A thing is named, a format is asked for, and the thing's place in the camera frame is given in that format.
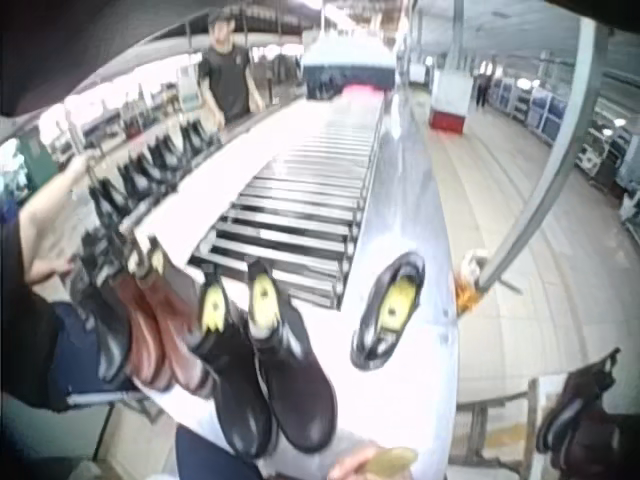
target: person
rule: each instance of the person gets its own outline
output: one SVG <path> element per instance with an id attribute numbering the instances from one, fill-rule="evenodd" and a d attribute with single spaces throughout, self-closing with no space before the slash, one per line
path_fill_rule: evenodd
<path id="1" fill-rule="evenodd" d="M 223 448 L 215 445 L 188 428 L 178 425 L 176 429 L 176 463 L 180 480 L 263 480 L 260 470 Z M 378 477 L 362 473 L 364 465 L 381 447 L 375 444 L 355 449 L 338 460 L 329 471 L 328 480 L 378 480 Z M 411 480 L 409 471 L 388 480 Z"/>
<path id="2" fill-rule="evenodd" d="M 1 226 L 2 392 L 34 408 L 62 412 L 67 395 L 108 391 L 97 375 L 98 345 L 77 310 L 67 302 L 49 303 L 31 287 L 69 273 L 68 259 L 38 258 L 71 190 L 85 176 L 88 160 L 74 157 Z"/>
<path id="3" fill-rule="evenodd" d="M 478 86 L 476 87 L 476 108 L 484 106 L 487 103 L 487 94 L 489 93 L 489 85 L 491 77 L 489 75 L 478 75 Z"/>
<path id="4" fill-rule="evenodd" d="M 224 10 L 209 15 L 211 47 L 198 69 L 200 90 L 218 129 L 250 112 L 264 110 L 264 101 L 250 71 L 249 52 L 233 44 L 235 21 Z"/>

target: red base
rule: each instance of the red base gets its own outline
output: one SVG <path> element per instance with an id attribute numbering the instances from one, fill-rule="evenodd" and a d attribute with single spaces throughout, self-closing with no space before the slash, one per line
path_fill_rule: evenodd
<path id="1" fill-rule="evenodd" d="M 431 110 L 429 113 L 429 126 L 434 130 L 462 133 L 465 119 L 466 117 L 461 117 L 460 115 Z"/>

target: conveyor belt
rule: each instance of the conveyor belt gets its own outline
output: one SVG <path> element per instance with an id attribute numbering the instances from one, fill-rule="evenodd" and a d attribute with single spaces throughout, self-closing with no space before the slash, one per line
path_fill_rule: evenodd
<path id="1" fill-rule="evenodd" d="M 368 198 L 382 100 L 317 104 L 329 109 L 324 127 L 258 172 L 192 261 L 245 281 L 247 259 L 259 257 L 290 295 L 337 308 Z"/>

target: black t-shirt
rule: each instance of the black t-shirt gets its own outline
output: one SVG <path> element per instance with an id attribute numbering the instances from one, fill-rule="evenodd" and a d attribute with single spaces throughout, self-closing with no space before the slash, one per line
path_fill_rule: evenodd
<path id="1" fill-rule="evenodd" d="M 198 78 L 209 79 L 209 88 L 227 124 L 250 112 L 245 77 L 248 66 L 248 50 L 237 45 L 229 53 L 209 48 L 202 56 Z"/>
<path id="2" fill-rule="evenodd" d="M 19 222 L 0 228 L 2 391 L 32 407 L 64 410 L 48 378 L 58 339 L 56 314 L 24 280 Z"/>

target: factory floor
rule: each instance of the factory floor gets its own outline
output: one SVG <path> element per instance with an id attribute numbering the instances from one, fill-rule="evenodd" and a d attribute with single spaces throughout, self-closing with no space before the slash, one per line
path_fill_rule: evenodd
<path id="1" fill-rule="evenodd" d="M 428 106 L 429 96 L 415 92 L 414 114 L 424 126 L 455 265 L 469 249 L 496 249 L 533 190 L 550 148 L 490 107 L 471 111 L 464 135 L 432 131 L 426 126 Z M 174 129 L 172 122 L 158 129 Z M 110 154 L 98 174 L 113 176 L 126 157 L 127 151 Z M 71 253 L 82 230 L 95 221 L 83 188 L 73 204 L 59 235 L 48 242 L 51 252 Z M 523 294 L 497 286 L 460 320 L 458 401 L 525 390 L 532 377 L 566 372 L 619 346 L 617 384 L 605 405 L 614 412 L 640 411 L 634 403 L 640 388 L 640 252 L 620 225 L 617 208 L 577 169 L 572 173 L 541 230 L 505 275 Z M 51 298 L 60 293 L 56 289 L 49 285 L 43 292 Z M 497 422 L 517 424 L 524 414 L 521 407 L 507 409 Z M 175 474 L 174 431 L 166 416 L 151 426 L 117 406 L 100 456 L 125 480 Z M 522 444 L 515 435 L 499 446 L 514 454 Z M 480 478 L 497 475 L 489 471 Z M 472 477 L 458 469 L 449 478 Z"/>

